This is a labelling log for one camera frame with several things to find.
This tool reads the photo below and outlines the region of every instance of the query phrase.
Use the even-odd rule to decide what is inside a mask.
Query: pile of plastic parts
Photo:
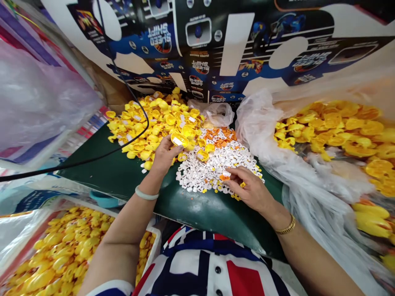
[[[6,295],[77,295],[93,254],[114,218],[73,207],[48,222],[36,253],[8,280]]]
[[[183,163],[178,168],[176,180],[188,192],[206,193],[213,189],[215,193],[230,194],[240,201],[240,197],[223,182],[230,179],[227,168],[244,166],[258,178],[262,178],[261,168],[247,147],[237,141],[235,132],[228,128],[202,128],[202,135],[197,140],[200,147],[185,154]]]
[[[156,239],[156,234],[146,231],[144,233],[143,238],[140,241],[140,255],[139,255],[139,262],[137,263],[137,270],[136,270],[136,286],[141,280],[141,277],[143,276],[143,272],[147,264],[148,257],[151,254],[151,249],[153,243],[155,242],[155,239]]]
[[[190,109],[181,98],[180,89],[176,87],[171,95],[166,97],[161,92],[139,98],[149,118],[149,129],[136,141],[122,148],[122,152],[130,159],[136,156],[145,161],[144,170],[149,171],[155,158],[155,150],[160,141],[168,134],[173,134],[177,145],[184,145],[185,150],[191,151],[196,145],[195,139],[200,136],[200,127],[204,123],[204,116],[198,109]],[[137,102],[130,101],[125,105],[121,116],[114,111],[106,112],[109,127],[113,136],[111,142],[118,141],[123,145],[136,137],[146,127],[146,118]]]
[[[390,213],[367,199],[352,205],[359,230],[375,237],[386,238],[395,245],[395,218]],[[395,248],[380,256],[383,264],[395,274]]]
[[[370,182],[386,197],[395,196],[395,128],[377,119],[381,111],[347,101],[315,102],[276,124],[274,139],[280,148],[295,151],[296,143],[310,143],[325,161],[325,148],[342,148],[345,156],[367,163]]]

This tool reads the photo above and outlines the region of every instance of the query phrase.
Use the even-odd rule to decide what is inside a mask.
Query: woman's right hand
[[[262,179],[243,166],[226,170],[231,173],[231,176],[229,181],[223,183],[229,186],[230,190],[237,194],[251,209],[265,216],[274,208],[277,202],[267,190]],[[246,186],[241,188],[240,184],[243,182]]]

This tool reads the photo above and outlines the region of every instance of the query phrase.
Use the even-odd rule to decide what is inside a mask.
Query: red white and blue shirt
[[[88,296],[297,296],[253,250],[223,235],[179,228],[134,288],[106,282]]]

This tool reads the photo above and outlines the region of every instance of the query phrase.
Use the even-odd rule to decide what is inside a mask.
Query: clear plastic bag
[[[309,153],[306,161],[322,179],[324,189],[348,204],[358,202],[362,194],[376,191],[368,176],[355,164],[341,160],[326,162],[317,153]]]
[[[74,129],[102,102],[77,74],[0,41],[0,151],[31,147]]]
[[[364,97],[358,92],[350,91],[348,94],[357,102],[358,97]],[[357,231],[353,210],[346,202],[358,201],[360,194],[371,191],[370,186],[358,188],[355,183],[352,190],[344,188],[336,182],[341,178],[339,175],[320,168],[318,162],[318,170],[314,169],[293,151],[279,148],[273,139],[277,121],[294,115],[316,100],[318,99],[313,97],[301,98],[295,102],[286,101],[274,106],[270,92],[263,89],[245,98],[238,108],[237,137],[259,157],[260,163],[270,174],[289,187],[288,189],[284,186],[283,189],[284,205],[333,256],[362,291],[368,296],[386,295],[370,271],[374,271],[388,283],[391,283],[393,276],[378,261],[371,258],[345,229],[346,223],[349,223],[350,227]],[[343,200],[332,192],[339,194]],[[370,248],[379,249],[374,242],[366,244]]]
[[[200,110],[200,113],[210,122],[214,127],[227,127],[233,122],[235,113],[228,103],[203,103],[201,101],[191,99],[188,101],[190,108]]]

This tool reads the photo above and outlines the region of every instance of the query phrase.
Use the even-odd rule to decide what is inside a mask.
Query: hand
[[[251,209],[256,210],[263,216],[270,212],[276,201],[263,184],[262,179],[243,166],[226,170],[232,175],[229,181],[223,183],[229,186],[230,190],[237,194]],[[246,186],[241,188],[240,184],[243,182]]]
[[[151,171],[167,174],[169,168],[172,165],[173,158],[177,157],[177,155],[184,149],[182,145],[173,147],[173,143],[170,140],[170,135],[167,135],[162,139],[160,145],[155,151],[155,159],[152,164]]]

